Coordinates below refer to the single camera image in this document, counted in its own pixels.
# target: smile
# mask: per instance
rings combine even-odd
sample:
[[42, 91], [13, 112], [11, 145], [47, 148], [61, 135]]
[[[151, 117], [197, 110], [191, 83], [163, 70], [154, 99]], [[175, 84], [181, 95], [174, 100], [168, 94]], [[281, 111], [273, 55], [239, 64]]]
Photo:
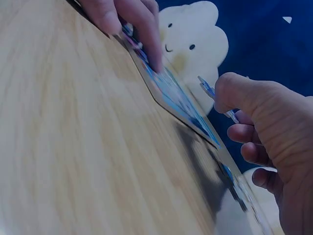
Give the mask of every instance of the smile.
[[166, 44], [165, 44], [165, 50], [166, 50], [167, 52], [172, 52], [172, 51], [173, 51], [173, 50], [168, 50]]

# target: hand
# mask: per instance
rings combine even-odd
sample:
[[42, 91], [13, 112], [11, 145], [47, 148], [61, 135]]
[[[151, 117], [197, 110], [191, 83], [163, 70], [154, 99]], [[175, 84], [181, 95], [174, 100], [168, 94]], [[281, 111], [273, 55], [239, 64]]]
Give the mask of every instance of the hand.
[[162, 70], [162, 49], [158, 29], [158, 4], [155, 0], [80, 0], [97, 27], [107, 34], [122, 30], [119, 16], [138, 31], [139, 40], [156, 72]]
[[277, 169], [258, 169], [252, 181], [274, 194], [285, 233], [313, 234], [313, 99], [235, 73], [221, 76], [215, 92], [218, 112], [240, 109], [228, 136], [244, 143], [244, 159]]

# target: wood grain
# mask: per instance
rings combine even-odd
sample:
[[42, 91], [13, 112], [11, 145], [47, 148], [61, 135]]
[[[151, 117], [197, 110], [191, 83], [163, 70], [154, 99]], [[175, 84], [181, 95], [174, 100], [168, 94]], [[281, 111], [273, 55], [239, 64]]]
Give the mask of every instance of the wood grain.
[[1, 235], [219, 234], [207, 148], [65, 0], [0, 1]]

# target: blue background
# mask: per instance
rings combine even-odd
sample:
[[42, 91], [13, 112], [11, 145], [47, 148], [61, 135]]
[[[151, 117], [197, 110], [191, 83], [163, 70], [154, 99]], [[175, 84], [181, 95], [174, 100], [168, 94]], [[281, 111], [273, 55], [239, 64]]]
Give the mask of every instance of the blue background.
[[[160, 10], [194, 0], [157, 0]], [[313, 1], [212, 0], [217, 26], [227, 35], [229, 51], [220, 75], [233, 71], [254, 80], [273, 80], [305, 96], [313, 95]], [[291, 24], [282, 17], [291, 16]], [[253, 167], [241, 154], [241, 144], [226, 135], [232, 121], [212, 110], [209, 120], [241, 172]]]

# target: fingernail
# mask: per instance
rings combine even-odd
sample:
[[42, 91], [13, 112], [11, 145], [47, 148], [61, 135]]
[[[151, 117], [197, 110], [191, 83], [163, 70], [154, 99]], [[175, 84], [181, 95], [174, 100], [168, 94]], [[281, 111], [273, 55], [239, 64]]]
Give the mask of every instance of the fingernail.
[[104, 15], [101, 22], [101, 27], [105, 30], [106, 33], [116, 35], [121, 31], [122, 24], [119, 21], [116, 13], [109, 11]]

